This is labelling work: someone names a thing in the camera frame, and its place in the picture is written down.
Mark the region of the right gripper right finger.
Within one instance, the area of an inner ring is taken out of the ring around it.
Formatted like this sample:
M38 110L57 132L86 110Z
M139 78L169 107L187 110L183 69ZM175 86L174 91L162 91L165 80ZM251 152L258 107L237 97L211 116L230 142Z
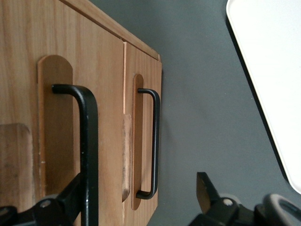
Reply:
M191 226L254 226L253 211L232 198L221 197L205 172L197 173L196 196L202 213Z

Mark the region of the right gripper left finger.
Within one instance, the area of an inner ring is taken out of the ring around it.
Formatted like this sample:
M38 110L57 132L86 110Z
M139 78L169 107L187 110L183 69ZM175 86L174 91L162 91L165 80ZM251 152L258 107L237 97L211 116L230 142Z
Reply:
M81 212L81 178L77 175L56 197L18 214L17 226L72 226Z

